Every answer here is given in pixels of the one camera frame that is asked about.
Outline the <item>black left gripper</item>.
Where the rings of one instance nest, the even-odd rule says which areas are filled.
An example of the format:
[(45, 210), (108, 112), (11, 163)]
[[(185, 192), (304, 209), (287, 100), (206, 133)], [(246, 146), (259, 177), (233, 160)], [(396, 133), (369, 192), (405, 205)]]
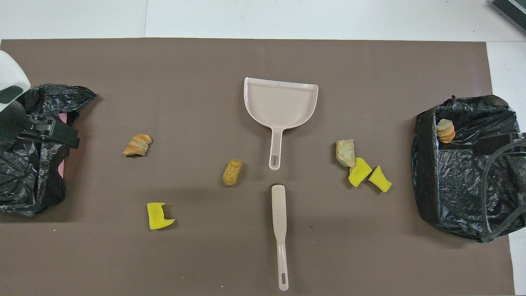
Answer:
[(25, 134), (27, 129), (35, 142), (61, 144), (73, 149), (79, 147), (80, 139), (76, 129), (65, 123), (55, 122), (54, 118), (29, 118), (19, 102), (12, 102), (1, 112), (0, 149), (9, 150), (15, 143), (28, 142), (30, 139)]

